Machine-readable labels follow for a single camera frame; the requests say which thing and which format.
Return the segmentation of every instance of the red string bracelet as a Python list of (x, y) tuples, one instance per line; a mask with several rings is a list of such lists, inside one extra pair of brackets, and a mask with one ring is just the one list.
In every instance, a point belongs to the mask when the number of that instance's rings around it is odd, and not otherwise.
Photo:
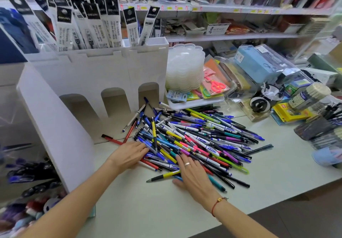
[(213, 205), (213, 208), (211, 209), (211, 215), (212, 215), (213, 217), (215, 217), (215, 218), (216, 218), (216, 216), (214, 216), (214, 208), (215, 208), (215, 206), (217, 205), (217, 203), (218, 203), (218, 202), (221, 202), (223, 199), (224, 199), (224, 200), (228, 200), (228, 198), (226, 198), (226, 197), (218, 198), (218, 199), (216, 200), (215, 204)]

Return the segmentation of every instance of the pile of pens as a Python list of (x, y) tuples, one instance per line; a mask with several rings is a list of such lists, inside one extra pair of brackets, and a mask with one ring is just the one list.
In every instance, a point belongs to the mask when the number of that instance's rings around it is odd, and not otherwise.
[[(257, 144), (264, 139), (233, 121), (233, 116), (223, 115), (218, 111), (220, 107), (207, 105), (173, 110), (168, 105), (159, 102), (163, 108), (150, 106), (155, 116), (149, 118), (144, 114), (149, 104), (148, 100), (144, 99), (146, 104), (139, 109), (123, 130), (124, 132), (128, 126), (131, 126), (123, 143), (126, 142), (134, 127), (137, 128), (139, 124), (143, 124), (133, 138), (144, 143), (150, 151), (140, 162), (155, 171), (162, 171), (162, 169), (170, 171), (147, 182), (170, 176), (181, 180), (175, 157), (177, 154), (185, 154), (201, 163), (212, 184), (221, 192), (226, 192), (226, 189), (212, 178), (213, 175), (232, 189), (235, 188), (232, 182), (250, 187), (249, 184), (233, 178), (229, 170), (235, 168), (248, 174), (249, 171), (243, 164), (251, 162), (250, 155), (271, 149), (273, 145), (251, 149), (250, 144)], [(102, 137), (122, 144), (107, 135), (102, 135)]]

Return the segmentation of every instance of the blue pen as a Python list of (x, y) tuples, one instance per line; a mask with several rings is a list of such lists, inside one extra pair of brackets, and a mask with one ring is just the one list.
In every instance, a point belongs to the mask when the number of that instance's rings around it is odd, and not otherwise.
[[(149, 133), (147, 133), (147, 132), (145, 132), (145, 131), (142, 131), (142, 133), (146, 134), (146, 135), (147, 135), (148, 137), (150, 137), (150, 138), (153, 138), (152, 135), (150, 135)], [(157, 137), (157, 141), (161, 142), (162, 144), (165, 144), (165, 145), (168, 146), (168, 147), (171, 147), (171, 148), (175, 148), (175, 149), (177, 149), (177, 150), (180, 150), (180, 148), (179, 148), (177, 145), (173, 145), (173, 144), (169, 143), (168, 141), (164, 141), (164, 140), (162, 140), (162, 139), (160, 139), (160, 138), (158, 138), (158, 137)]]

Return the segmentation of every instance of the red pen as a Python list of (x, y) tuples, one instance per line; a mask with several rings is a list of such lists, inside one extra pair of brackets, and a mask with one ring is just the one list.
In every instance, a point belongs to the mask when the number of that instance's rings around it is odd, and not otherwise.
[(103, 134), (101, 136), (102, 138), (105, 138), (107, 141), (112, 141), (113, 143), (116, 143), (118, 145), (122, 145), (122, 142), (115, 140), (113, 137), (110, 137), (108, 135)]
[(127, 135), (126, 135), (126, 137), (125, 137), (125, 139), (124, 139), (124, 141), (122, 142), (122, 143), (126, 143), (127, 142), (127, 140), (128, 140), (128, 138), (129, 138), (129, 136), (130, 136), (130, 134), (131, 134), (131, 132), (132, 132), (132, 130), (133, 130), (133, 128), (134, 128), (134, 126), (135, 126), (135, 124), (136, 124), (136, 122), (138, 121), (138, 119), (137, 118), (135, 118), (134, 120), (133, 120), (133, 123), (131, 124), (131, 128), (129, 129), (129, 131), (128, 131), (128, 133), (127, 133)]

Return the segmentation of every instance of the scissors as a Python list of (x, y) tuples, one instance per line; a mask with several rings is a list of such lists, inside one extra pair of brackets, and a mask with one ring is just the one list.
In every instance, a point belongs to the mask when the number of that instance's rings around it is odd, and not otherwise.
[(218, 82), (216, 80), (212, 80), (209, 78), (209, 76), (205, 77), (205, 79), (211, 83), (211, 90), (213, 90), (214, 92), (220, 91), (222, 92), (222, 90), (224, 90), (226, 88), (226, 85), (223, 84), (222, 82)]

